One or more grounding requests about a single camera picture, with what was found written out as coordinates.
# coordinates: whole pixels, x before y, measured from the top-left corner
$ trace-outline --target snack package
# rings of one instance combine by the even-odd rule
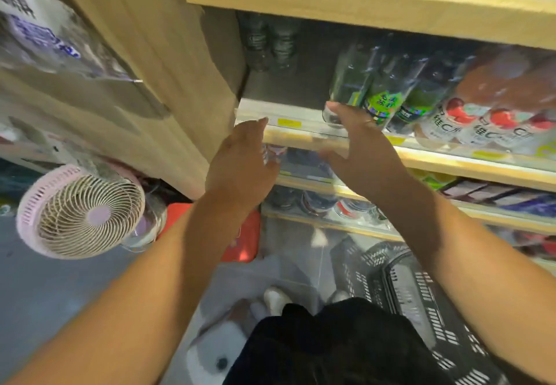
[[[134,81],[98,34],[59,0],[0,0],[0,65]]]

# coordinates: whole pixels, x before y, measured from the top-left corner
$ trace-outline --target refrigerator shelf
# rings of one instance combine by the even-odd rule
[[[324,38],[311,43],[311,38],[315,37],[310,32],[300,38],[299,66],[294,76],[253,71],[249,74],[236,110],[236,123],[268,117],[266,143],[313,151],[330,147],[346,155],[347,131],[324,122],[322,117],[336,63],[337,42]],[[549,158],[385,134],[409,168],[556,191],[556,161]]]
[[[556,0],[187,0],[189,3],[556,50]]]
[[[363,220],[344,219],[333,210],[330,210],[325,217],[317,217],[308,215],[297,207],[285,211],[276,209],[268,203],[263,202],[261,205],[261,215],[270,218],[280,218],[289,221],[302,222],[304,224],[310,224],[315,228],[332,228],[334,230],[346,231],[348,233],[377,237],[383,240],[404,241],[395,229],[387,227],[389,222],[373,226]]]
[[[296,189],[310,190],[317,193],[335,194],[349,199],[366,200],[341,183],[327,183],[310,178],[299,178],[280,174],[276,180],[276,184],[294,187]],[[531,231],[539,234],[556,234],[556,220],[549,217],[517,213],[498,209],[496,207],[470,204],[456,200],[452,200],[451,202],[470,217],[476,218],[485,224]]]

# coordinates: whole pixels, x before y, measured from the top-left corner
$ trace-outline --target floor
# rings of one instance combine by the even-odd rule
[[[0,383],[52,337],[87,302],[105,289],[135,255],[115,248],[81,261],[45,258],[17,237],[14,220],[0,218]],[[162,385],[189,384],[185,351],[199,330],[242,298],[261,297],[275,285],[316,313],[336,290],[330,250],[347,233],[306,224],[264,219],[259,257],[249,264],[220,264],[164,375]],[[379,240],[351,235],[363,249]]]

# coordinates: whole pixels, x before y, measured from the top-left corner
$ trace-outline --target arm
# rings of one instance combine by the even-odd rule
[[[206,193],[7,385],[151,385],[168,365],[226,246],[268,194],[266,120],[237,126],[208,171]]]
[[[350,137],[348,158],[321,153],[336,174],[379,206],[494,354],[556,383],[556,278],[413,178],[369,116],[331,109]]]

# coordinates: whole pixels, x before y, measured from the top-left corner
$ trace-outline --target wooden panel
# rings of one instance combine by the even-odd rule
[[[0,88],[3,115],[85,141],[102,155],[163,178],[191,199],[204,192],[207,160],[143,86],[28,67],[0,70]]]
[[[188,0],[205,4],[556,50],[556,0]]]
[[[71,0],[212,159],[245,73],[235,15],[185,0]]]

